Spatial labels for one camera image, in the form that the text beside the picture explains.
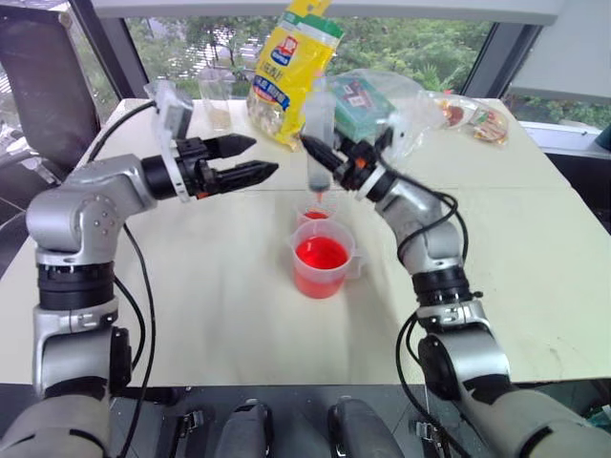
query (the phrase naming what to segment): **cup handle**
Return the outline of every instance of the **cup handle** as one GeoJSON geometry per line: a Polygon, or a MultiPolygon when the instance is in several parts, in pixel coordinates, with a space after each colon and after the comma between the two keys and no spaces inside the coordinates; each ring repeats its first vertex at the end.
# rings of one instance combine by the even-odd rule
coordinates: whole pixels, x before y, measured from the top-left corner
{"type": "Polygon", "coordinates": [[[346,278],[348,280],[356,280],[361,277],[361,269],[368,261],[369,257],[365,250],[362,248],[355,249],[354,253],[352,253],[352,260],[348,266],[348,271],[346,272],[346,278]]]}

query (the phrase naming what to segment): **measuring cup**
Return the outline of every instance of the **measuring cup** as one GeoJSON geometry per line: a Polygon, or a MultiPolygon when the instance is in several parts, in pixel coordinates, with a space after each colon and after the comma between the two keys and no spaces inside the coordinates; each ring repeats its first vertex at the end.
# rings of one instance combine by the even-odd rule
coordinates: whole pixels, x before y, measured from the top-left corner
{"type": "Polygon", "coordinates": [[[297,203],[294,208],[297,215],[297,227],[299,227],[305,222],[317,219],[333,219],[337,204],[326,197],[324,202],[305,201],[297,203]]]}
{"type": "Polygon", "coordinates": [[[345,279],[358,279],[366,262],[365,254],[356,248],[349,230],[339,222],[330,219],[316,219],[302,224],[288,239],[293,256],[295,285],[310,298],[324,299],[335,294],[345,279]],[[347,260],[329,269],[320,269],[304,262],[298,255],[300,245],[312,238],[331,239],[346,251],[347,260]]]}

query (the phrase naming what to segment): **small plastic cup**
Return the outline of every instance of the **small plastic cup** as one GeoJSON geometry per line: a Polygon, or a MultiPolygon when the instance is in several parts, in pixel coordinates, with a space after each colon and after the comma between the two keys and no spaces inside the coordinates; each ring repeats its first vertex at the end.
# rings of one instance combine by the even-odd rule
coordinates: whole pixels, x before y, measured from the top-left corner
{"type": "Polygon", "coordinates": [[[203,69],[198,74],[201,100],[212,129],[219,132],[231,130],[229,103],[235,76],[228,70],[203,69]]]}
{"type": "Polygon", "coordinates": [[[327,202],[304,202],[295,205],[297,227],[318,219],[333,219],[336,205],[327,202]]]}
{"type": "Polygon", "coordinates": [[[345,279],[358,279],[366,262],[364,253],[356,248],[349,230],[330,219],[316,219],[301,225],[288,239],[293,257],[293,274],[297,289],[313,299],[333,296],[345,279]],[[326,238],[339,243],[346,251],[347,259],[341,265],[321,269],[308,265],[298,255],[300,245],[312,238],[326,238]]]}

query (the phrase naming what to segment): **black cable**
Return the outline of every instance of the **black cable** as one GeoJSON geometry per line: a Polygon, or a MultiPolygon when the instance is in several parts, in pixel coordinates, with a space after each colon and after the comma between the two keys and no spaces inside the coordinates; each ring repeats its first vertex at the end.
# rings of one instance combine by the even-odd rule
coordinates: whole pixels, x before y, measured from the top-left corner
{"type": "Polygon", "coordinates": [[[403,338],[408,327],[410,327],[412,323],[415,323],[416,320],[417,319],[415,312],[412,313],[410,317],[406,319],[406,321],[403,323],[403,326],[401,326],[401,330],[399,331],[399,335],[397,336],[397,341],[394,346],[394,361],[397,367],[397,373],[399,374],[399,380],[401,381],[401,387],[403,388],[403,391],[405,392],[408,399],[410,399],[411,404],[415,407],[418,413],[420,413],[420,415],[422,415],[428,423],[430,423],[435,429],[437,429],[439,434],[441,434],[448,441],[448,443],[453,447],[454,450],[456,450],[456,452],[460,456],[468,457],[470,455],[467,450],[465,450],[460,444],[458,444],[458,442],[452,437],[452,435],[444,427],[442,427],[441,424],[429,412],[427,412],[427,410],[413,395],[410,390],[410,387],[408,386],[408,383],[405,380],[405,375],[403,374],[403,367],[401,365],[401,345],[403,343],[403,338]]]}
{"type": "Polygon", "coordinates": [[[125,458],[127,456],[127,452],[130,449],[132,444],[132,440],[134,439],[134,434],[136,434],[137,422],[140,418],[140,412],[142,410],[142,404],[144,403],[144,395],[146,394],[146,387],[149,383],[149,378],[151,377],[151,369],[153,368],[153,360],[155,359],[155,341],[157,338],[157,323],[155,320],[155,302],[153,300],[153,290],[151,289],[151,282],[149,280],[149,274],[146,269],[146,262],[144,261],[144,255],[142,255],[142,251],[138,246],[132,231],[127,226],[127,224],[123,224],[123,230],[127,235],[127,238],[130,240],[132,245],[134,246],[134,250],[136,251],[137,258],[140,261],[140,268],[142,269],[142,277],[144,278],[144,285],[146,287],[146,295],[149,299],[149,308],[151,314],[151,348],[149,350],[149,361],[146,365],[146,371],[144,372],[144,379],[142,380],[142,389],[140,391],[140,397],[137,399],[136,408],[134,409],[134,416],[132,417],[132,423],[130,424],[130,428],[127,431],[127,435],[125,437],[125,443],[123,444],[123,448],[119,453],[120,458],[125,458]]]}
{"type": "Polygon", "coordinates": [[[413,349],[411,349],[411,333],[413,332],[413,329],[415,328],[416,323],[418,323],[418,321],[413,320],[410,324],[410,327],[408,329],[408,334],[405,336],[405,346],[408,348],[408,352],[410,353],[411,358],[414,361],[416,361],[420,367],[422,367],[422,364],[420,364],[420,359],[416,356],[413,349]]]}
{"type": "Polygon", "coordinates": [[[106,130],[106,132],[104,132],[100,140],[97,141],[94,148],[92,149],[91,154],[89,155],[89,158],[87,159],[87,162],[89,163],[95,160],[97,155],[99,155],[99,152],[101,151],[102,147],[104,146],[104,143],[106,143],[106,140],[108,140],[108,137],[111,136],[113,132],[121,126],[121,124],[127,121],[130,117],[137,115],[138,113],[143,112],[147,108],[151,108],[154,106],[155,106],[155,101],[151,100],[150,102],[146,102],[145,104],[140,105],[137,108],[134,108],[131,112],[128,112],[124,114],[122,117],[120,117],[111,127],[109,127],[106,130]]]}
{"type": "Polygon", "coordinates": [[[401,254],[403,252],[403,249],[408,245],[408,243],[410,243],[416,237],[424,234],[425,232],[430,231],[433,227],[436,227],[439,224],[446,222],[451,217],[456,216],[456,219],[458,219],[458,223],[460,224],[460,229],[462,231],[462,239],[463,239],[462,259],[463,259],[463,262],[465,262],[467,260],[467,254],[469,253],[469,231],[467,230],[467,225],[465,224],[465,220],[462,218],[462,216],[458,212],[458,200],[456,200],[456,198],[450,194],[436,192],[433,189],[429,188],[428,186],[425,186],[424,184],[420,183],[419,181],[416,181],[412,177],[408,177],[407,175],[402,174],[397,169],[392,167],[382,157],[381,152],[375,150],[375,154],[377,155],[378,161],[384,166],[384,168],[386,168],[389,172],[394,174],[397,178],[407,182],[408,184],[411,184],[412,186],[415,186],[416,188],[430,194],[431,196],[438,198],[439,200],[441,200],[443,203],[445,203],[450,208],[450,211],[445,216],[432,222],[431,224],[421,227],[414,233],[407,236],[401,242],[401,244],[399,244],[399,247],[397,248],[397,257],[399,258],[399,260],[401,260],[401,254]]]}
{"type": "MultiPolygon", "coordinates": [[[[99,155],[99,152],[102,150],[102,147],[106,143],[106,140],[108,140],[108,138],[116,131],[116,129],[118,129],[125,121],[127,121],[134,115],[140,112],[143,112],[144,110],[148,108],[154,107],[155,105],[156,105],[155,102],[151,100],[149,102],[146,102],[140,105],[139,107],[133,109],[131,112],[126,113],[121,118],[119,118],[112,126],[110,126],[106,130],[106,132],[104,132],[102,137],[97,141],[94,148],[92,149],[92,152],[89,154],[89,158],[87,159],[87,162],[88,163],[93,162],[97,158],[97,155],[99,155]]],[[[150,309],[150,315],[151,315],[151,347],[149,350],[149,360],[146,365],[146,370],[144,372],[144,378],[142,380],[142,388],[140,391],[140,396],[136,402],[136,408],[134,409],[134,416],[132,417],[132,423],[130,424],[130,428],[127,432],[125,443],[123,444],[123,448],[121,449],[121,452],[119,453],[120,458],[125,458],[127,456],[127,453],[132,445],[132,440],[134,439],[134,434],[136,433],[137,422],[140,418],[140,412],[142,410],[142,404],[144,402],[144,395],[146,394],[146,387],[149,383],[149,378],[151,377],[151,370],[153,368],[153,360],[155,359],[155,343],[156,343],[156,338],[157,338],[157,324],[155,320],[155,303],[153,300],[153,291],[151,288],[151,283],[149,281],[148,271],[146,269],[146,262],[144,260],[144,256],[142,255],[142,251],[140,250],[140,247],[138,246],[136,239],[134,238],[134,235],[132,234],[132,232],[130,231],[126,223],[123,224],[123,229],[125,230],[125,234],[127,235],[128,239],[134,246],[134,250],[136,251],[138,260],[140,262],[140,268],[142,270],[142,277],[144,278],[144,285],[146,287],[146,294],[149,300],[149,309],[150,309]]],[[[134,361],[132,362],[132,368],[135,368],[142,354],[142,351],[143,351],[146,327],[144,324],[144,319],[142,317],[142,312],[139,309],[136,300],[130,294],[129,290],[116,277],[115,277],[115,284],[121,290],[121,292],[125,295],[130,305],[134,308],[134,311],[138,319],[138,324],[140,325],[140,342],[138,343],[136,357],[134,358],[134,361]]]]}
{"type": "Polygon", "coordinates": [[[134,309],[134,313],[136,314],[136,318],[137,318],[137,324],[140,328],[140,338],[137,343],[136,356],[134,357],[134,360],[132,361],[132,370],[135,370],[137,363],[140,361],[140,357],[142,356],[142,351],[144,350],[144,342],[146,340],[146,324],[144,323],[144,317],[142,316],[142,311],[140,310],[140,307],[138,306],[136,300],[134,299],[134,296],[132,296],[132,293],[130,293],[130,290],[127,289],[127,286],[125,286],[123,282],[118,279],[117,276],[115,276],[115,285],[121,291],[121,293],[123,293],[123,296],[125,296],[125,299],[127,300],[127,302],[129,302],[132,308],[134,309]]]}

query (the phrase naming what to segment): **yellow snack bag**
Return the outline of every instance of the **yellow snack bag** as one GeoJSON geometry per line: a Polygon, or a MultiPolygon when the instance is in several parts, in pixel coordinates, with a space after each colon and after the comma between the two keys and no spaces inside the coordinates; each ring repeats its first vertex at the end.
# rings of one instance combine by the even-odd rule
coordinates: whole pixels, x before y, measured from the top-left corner
{"type": "Polygon", "coordinates": [[[255,125],[281,143],[296,144],[300,111],[323,74],[342,30],[321,17],[331,0],[294,0],[263,47],[246,99],[255,125]]]}

